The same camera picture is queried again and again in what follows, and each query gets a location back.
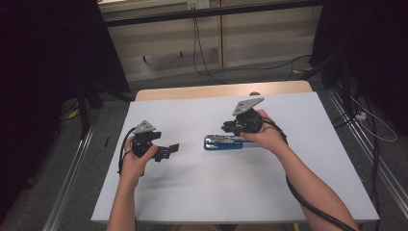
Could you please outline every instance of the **wall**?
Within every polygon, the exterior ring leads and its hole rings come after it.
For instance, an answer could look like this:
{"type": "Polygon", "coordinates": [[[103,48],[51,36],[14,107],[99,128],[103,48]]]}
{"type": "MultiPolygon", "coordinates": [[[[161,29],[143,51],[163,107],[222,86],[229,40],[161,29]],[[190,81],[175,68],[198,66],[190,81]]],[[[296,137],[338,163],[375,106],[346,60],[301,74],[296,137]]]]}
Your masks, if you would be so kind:
{"type": "MultiPolygon", "coordinates": [[[[99,6],[108,19],[185,11],[187,2],[105,0],[99,6]]],[[[271,1],[212,0],[210,6],[266,2],[271,1]]],[[[321,7],[313,7],[198,18],[205,63],[213,69],[291,60],[310,54],[320,11],[321,7]]],[[[192,19],[113,27],[109,31],[128,82],[195,72],[192,19]]],[[[197,68],[204,70],[198,42],[195,48],[197,68]]]]}

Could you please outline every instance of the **wrist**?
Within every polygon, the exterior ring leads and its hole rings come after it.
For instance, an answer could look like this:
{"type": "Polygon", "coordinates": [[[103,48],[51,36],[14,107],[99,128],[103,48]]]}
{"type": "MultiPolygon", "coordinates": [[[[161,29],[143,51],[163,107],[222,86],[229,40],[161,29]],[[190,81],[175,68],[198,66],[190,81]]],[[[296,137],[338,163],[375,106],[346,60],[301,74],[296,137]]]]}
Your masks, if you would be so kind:
{"type": "Polygon", "coordinates": [[[277,157],[287,155],[288,153],[292,152],[291,148],[284,141],[276,143],[272,147],[268,148],[268,151],[277,157]]]}
{"type": "Polygon", "coordinates": [[[134,180],[131,178],[127,179],[126,177],[120,177],[119,187],[126,192],[133,192],[138,183],[139,179],[134,180]]]}

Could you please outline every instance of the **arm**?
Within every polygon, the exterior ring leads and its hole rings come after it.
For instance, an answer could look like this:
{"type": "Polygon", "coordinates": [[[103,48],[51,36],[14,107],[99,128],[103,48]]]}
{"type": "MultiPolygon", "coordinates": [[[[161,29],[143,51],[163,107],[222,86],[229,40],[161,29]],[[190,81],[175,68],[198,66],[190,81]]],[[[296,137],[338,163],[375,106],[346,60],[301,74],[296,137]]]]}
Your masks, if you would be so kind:
{"type": "MultiPolygon", "coordinates": [[[[131,143],[135,137],[126,141],[125,153],[131,150],[131,143]]],[[[153,145],[141,157],[137,157],[133,152],[123,158],[123,167],[119,184],[115,195],[114,205],[111,210],[107,230],[132,230],[136,229],[135,222],[135,188],[138,185],[139,177],[143,174],[147,162],[157,151],[157,146],[153,145]]]]}
{"type": "MultiPolygon", "coordinates": [[[[261,116],[268,117],[264,111],[261,116]]],[[[293,187],[310,204],[326,214],[342,221],[355,230],[359,230],[351,213],[333,190],[320,180],[283,141],[279,132],[271,125],[263,125],[259,133],[241,133],[244,139],[255,141],[263,148],[275,154],[282,164],[293,187]]],[[[302,206],[302,211],[313,230],[341,230],[330,222],[315,215],[302,206]]]]}

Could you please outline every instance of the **white paper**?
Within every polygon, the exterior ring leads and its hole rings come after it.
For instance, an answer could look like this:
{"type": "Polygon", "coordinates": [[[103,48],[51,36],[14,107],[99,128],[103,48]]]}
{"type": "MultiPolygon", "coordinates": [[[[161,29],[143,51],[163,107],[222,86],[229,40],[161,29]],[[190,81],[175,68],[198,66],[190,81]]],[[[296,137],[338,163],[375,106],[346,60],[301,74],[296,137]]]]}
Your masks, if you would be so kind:
{"type": "MultiPolygon", "coordinates": [[[[147,165],[135,194],[137,220],[183,222],[303,221],[288,190],[285,172],[262,147],[205,151],[206,135],[223,135],[237,103],[247,97],[133,102],[123,125],[91,220],[107,221],[119,176],[117,162],[125,134],[143,120],[162,137],[154,143],[180,143],[170,159],[147,165]]],[[[370,199],[314,92],[263,95],[264,109],[288,136],[302,161],[344,201],[358,221],[378,219],[370,199]]]]}

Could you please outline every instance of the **finger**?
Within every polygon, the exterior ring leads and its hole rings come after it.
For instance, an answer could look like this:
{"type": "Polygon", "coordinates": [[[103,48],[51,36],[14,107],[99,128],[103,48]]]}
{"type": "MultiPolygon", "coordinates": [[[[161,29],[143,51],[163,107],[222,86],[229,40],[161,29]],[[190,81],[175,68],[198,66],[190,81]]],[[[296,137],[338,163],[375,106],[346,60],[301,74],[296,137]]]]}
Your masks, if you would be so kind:
{"type": "Polygon", "coordinates": [[[132,148],[132,141],[135,140],[135,136],[132,136],[126,140],[125,151],[129,151],[132,148]]]}
{"type": "Polygon", "coordinates": [[[257,112],[263,117],[269,117],[269,115],[263,109],[257,110],[257,112]]]}
{"type": "Polygon", "coordinates": [[[153,144],[147,151],[146,153],[144,153],[144,155],[140,158],[141,160],[143,160],[145,163],[147,163],[150,159],[152,159],[152,157],[154,156],[154,154],[157,152],[158,146],[153,144]]]}
{"type": "Polygon", "coordinates": [[[240,133],[240,136],[248,141],[253,141],[255,134],[253,133],[240,133]]]}

